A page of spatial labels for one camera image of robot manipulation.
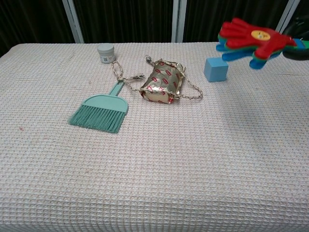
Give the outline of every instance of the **dustpan brush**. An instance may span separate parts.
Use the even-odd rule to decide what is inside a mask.
[[[128,104],[117,97],[124,82],[118,81],[109,95],[95,95],[85,100],[69,119],[71,125],[118,133],[127,114]]]

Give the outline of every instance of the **yellow circle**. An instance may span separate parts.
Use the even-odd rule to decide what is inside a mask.
[[[251,32],[251,36],[257,40],[263,40],[263,41],[270,39],[270,34],[262,30],[253,30]]]

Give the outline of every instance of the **blue cube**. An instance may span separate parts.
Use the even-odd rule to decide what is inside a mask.
[[[225,81],[228,64],[219,58],[207,58],[205,63],[204,75],[209,82]]]

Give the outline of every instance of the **white tablecloth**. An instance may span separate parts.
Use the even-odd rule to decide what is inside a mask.
[[[309,231],[309,62],[229,63],[216,43],[114,44],[124,76],[163,58],[202,100],[144,100],[125,86],[118,134],[71,126],[116,82],[97,44],[21,44],[0,58],[0,231]],[[143,82],[134,82],[134,87]],[[197,95],[184,81],[181,93]]]

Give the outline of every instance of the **jar lid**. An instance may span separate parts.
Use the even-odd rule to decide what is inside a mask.
[[[114,46],[111,43],[103,43],[98,46],[98,52],[109,53],[114,51]]]

